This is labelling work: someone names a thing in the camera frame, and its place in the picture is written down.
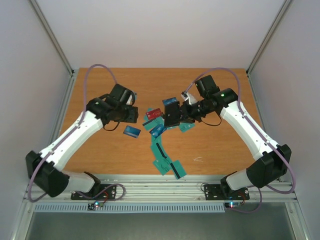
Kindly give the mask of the black leather card holder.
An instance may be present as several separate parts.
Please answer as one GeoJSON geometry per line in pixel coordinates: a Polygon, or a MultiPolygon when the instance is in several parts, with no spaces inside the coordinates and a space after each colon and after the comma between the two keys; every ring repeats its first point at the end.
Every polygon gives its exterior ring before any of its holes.
{"type": "Polygon", "coordinates": [[[164,107],[164,127],[176,127],[180,124],[180,102],[175,101],[164,107]]]}

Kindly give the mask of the teal card black stripe front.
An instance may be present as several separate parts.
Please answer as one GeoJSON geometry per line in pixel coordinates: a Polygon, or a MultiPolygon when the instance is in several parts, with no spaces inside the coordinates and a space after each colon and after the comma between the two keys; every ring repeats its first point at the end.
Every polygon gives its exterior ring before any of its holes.
{"type": "Polygon", "coordinates": [[[171,169],[174,173],[174,176],[177,180],[179,180],[187,175],[186,171],[184,170],[184,168],[179,160],[171,162],[170,167],[171,167],[171,169]]]}

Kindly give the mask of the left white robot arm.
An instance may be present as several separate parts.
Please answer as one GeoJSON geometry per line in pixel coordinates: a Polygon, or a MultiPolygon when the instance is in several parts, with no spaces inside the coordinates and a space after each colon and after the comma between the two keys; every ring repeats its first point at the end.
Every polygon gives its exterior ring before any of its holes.
{"type": "Polygon", "coordinates": [[[110,122],[135,124],[139,116],[135,101],[136,93],[120,84],[110,93],[86,101],[80,116],[59,138],[39,153],[32,150],[26,155],[27,193],[36,184],[52,198],[64,191],[79,192],[86,199],[101,195],[101,182],[93,174],[65,172],[64,168],[74,153],[110,122]]]}

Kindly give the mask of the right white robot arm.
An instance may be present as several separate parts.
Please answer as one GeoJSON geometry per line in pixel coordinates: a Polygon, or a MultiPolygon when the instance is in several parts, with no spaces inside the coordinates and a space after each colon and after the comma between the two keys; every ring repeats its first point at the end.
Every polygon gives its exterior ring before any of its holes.
{"type": "Polygon", "coordinates": [[[195,85],[202,100],[197,101],[187,90],[183,91],[180,120],[185,123],[201,122],[208,114],[217,113],[240,136],[254,159],[254,163],[246,169],[221,179],[220,191],[225,198],[234,197],[242,188],[268,187],[272,181],[287,173],[291,149],[286,144],[279,145],[264,132],[246,111],[234,90],[221,90],[211,75],[199,78],[195,85]]]}

